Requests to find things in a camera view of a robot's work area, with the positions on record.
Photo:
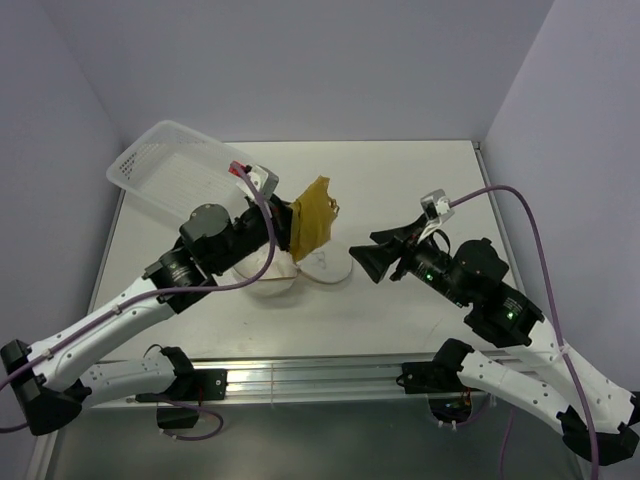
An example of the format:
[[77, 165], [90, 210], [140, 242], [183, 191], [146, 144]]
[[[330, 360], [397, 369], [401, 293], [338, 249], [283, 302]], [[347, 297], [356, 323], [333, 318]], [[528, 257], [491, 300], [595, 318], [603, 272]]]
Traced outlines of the round mesh laundry bag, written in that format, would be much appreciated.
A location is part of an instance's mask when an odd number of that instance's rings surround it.
[[330, 241], [300, 261], [277, 249], [267, 271], [242, 291], [256, 299], [273, 298], [288, 292], [299, 278], [335, 285], [345, 281], [352, 270], [353, 260], [347, 248], [338, 242]]

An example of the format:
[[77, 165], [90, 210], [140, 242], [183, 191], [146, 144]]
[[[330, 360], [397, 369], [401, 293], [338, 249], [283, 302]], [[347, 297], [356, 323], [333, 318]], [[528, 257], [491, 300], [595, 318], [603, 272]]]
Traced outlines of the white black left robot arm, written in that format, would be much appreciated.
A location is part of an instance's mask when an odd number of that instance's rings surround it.
[[102, 358], [151, 326], [220, 290], [217, 277], [273, 242], [290, 246], [292, 205], [271, 196], [231, 218], [218, 204], [195, 209], [173, 248], [125, 291], [45, 340], [13, 340], [1, 349], [6, 385], [34, 436], [57, 431], [94, 405], [128, 396], [183, 400], [196, 391], [191, 360], [178, 347], [154, 356], [103, 364]]

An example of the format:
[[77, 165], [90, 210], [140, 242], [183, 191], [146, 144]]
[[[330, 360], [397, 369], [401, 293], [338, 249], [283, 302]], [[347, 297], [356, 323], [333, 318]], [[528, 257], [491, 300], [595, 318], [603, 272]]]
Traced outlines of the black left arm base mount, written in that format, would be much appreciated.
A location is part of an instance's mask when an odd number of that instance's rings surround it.
[[[228, 371], [222, 368], [196, 369], [183, 392], [138, 394], [135, 402], [156, 405], [156, 424], [161, 433], [181, 441], [200, 441], [218, 435], [224, 427], [223, 417], [205, 406], [209, 401], [225, 399]], [[199, 421], [212, 419], [214, 429], [207, 434], [186, 434]]]

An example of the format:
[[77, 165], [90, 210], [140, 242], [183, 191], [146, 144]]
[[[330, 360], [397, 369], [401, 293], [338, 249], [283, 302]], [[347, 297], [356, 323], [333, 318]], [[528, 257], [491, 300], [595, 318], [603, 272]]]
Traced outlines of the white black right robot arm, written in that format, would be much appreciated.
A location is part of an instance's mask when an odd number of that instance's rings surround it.
[[561, 343], [542, 311], [503, 280], [509, 270], [487, 238], [464, 242], [455, 254], [422, 222], [374, 232], [372, 244], [349, 253], [374, 282], [412, 274], [469, 312], [464, 322], [484, 341], [519, 359], [529, 377], [489, 359], [471, 345], [448, 339], [432, 361], [403, 365], [406, 393], [469, 387], [483, 390], [539, 418], [558, 432], [576, 455], [600, 466], [631, 458], [639, 445], [639, 395], [607, 379]]

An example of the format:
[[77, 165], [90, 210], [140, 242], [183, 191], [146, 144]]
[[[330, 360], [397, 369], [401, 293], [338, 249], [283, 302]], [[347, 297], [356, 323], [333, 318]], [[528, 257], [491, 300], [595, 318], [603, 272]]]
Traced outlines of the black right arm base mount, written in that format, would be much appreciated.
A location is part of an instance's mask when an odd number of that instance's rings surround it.
[[429, 410], [438, 421], [462, 423], [471, 416], [470, 389], [455, 373], [433, 361], [403, 363], [395, 383], [406, 395], [426, 395]]

